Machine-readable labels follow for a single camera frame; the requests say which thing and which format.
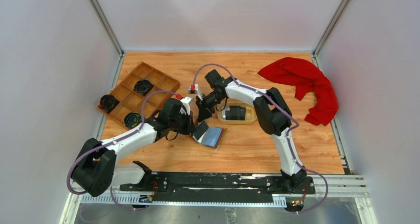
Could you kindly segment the beige oval tray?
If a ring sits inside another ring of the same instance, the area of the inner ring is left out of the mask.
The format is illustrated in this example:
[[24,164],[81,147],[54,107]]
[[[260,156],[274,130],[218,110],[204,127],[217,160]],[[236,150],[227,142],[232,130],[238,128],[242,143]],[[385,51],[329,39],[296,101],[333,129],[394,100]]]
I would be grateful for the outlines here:
[[226,108],[229,106],[242,106],[246,108],[246,119],[244,121],[238,121],[238,120],[221,120],[220,119],[220,111],[216,111],[217,119],[222,124],[232,124],[232,125],[251,125],[257,121],[257,116],[254,108],[246,103],[243,102],[227,102]]

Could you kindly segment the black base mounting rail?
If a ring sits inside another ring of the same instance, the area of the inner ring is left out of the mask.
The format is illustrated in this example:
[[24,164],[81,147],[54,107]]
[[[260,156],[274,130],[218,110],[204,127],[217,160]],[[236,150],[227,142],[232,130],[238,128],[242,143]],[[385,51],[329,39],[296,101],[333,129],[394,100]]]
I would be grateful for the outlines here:
[[271,203],[274,194],[315,194],[313,178],[307,176],[293,188],[280,175],[233,173],[158,172],[149,184],[124,184],[120,191],[153,192],[154,200],[200,203]]

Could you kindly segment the red cloth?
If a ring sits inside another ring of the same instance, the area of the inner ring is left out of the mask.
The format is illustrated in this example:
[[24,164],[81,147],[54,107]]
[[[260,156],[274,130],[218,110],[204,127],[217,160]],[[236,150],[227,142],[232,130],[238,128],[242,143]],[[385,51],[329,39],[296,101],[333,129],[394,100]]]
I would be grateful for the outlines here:
[[295,98],[302,100],[313,92],[316,104],[309,109],[305,121],[313,125],[328,125],[338,111],[338,101],[330,80],[311,62],[294,57],[279,59],[258,74],[273,82],[295,86]]

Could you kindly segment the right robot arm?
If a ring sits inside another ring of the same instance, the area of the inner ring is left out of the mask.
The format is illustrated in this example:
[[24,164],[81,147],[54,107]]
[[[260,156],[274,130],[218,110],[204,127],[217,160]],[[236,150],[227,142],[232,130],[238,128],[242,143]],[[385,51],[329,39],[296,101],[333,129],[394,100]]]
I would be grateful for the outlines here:
[[301,189],[307,172],[293,142],[292,113],[279,90],[274,87],[268,90],[259,89],[233,77],[223,78],[215,69],[205,76],[205,80],[212,92],[208,95],[197,95],[198,122],[213,116],[216,105],[226,99],[239,100],[252,106],[261,129],[272,137],[279,154],[282,175],[280,187],[289,193]]

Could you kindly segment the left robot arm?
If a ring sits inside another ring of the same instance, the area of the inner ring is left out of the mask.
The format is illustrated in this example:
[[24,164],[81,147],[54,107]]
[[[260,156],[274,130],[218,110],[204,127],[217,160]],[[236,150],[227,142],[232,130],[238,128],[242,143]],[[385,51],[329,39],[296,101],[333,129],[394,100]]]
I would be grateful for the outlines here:
[[166,138],[170,132],[189,135],[195,132],[191,104],[193,98],[170,98],[160,111],[145,122],[121,135],[99,141],[88,139],[72,165],[68,180],[83,188],[81,194],[102,195],[111,187],[134,185],[148,190],[152,184],[151,170],[139,161],[128,165],[118,162],[135,150]]

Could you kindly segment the brown leather card holder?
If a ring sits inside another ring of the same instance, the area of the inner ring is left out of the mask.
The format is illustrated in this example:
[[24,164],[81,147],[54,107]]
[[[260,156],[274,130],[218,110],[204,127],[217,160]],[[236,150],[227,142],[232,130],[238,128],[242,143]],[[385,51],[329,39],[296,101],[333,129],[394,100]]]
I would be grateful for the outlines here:
[[207,147],[211,148],[218,148],[218,143],[223,135],[223,128],[215,127],[215,126],[209,126],[209,129],[205,136],[202,138],[201,142],[199,144],[202,144]]

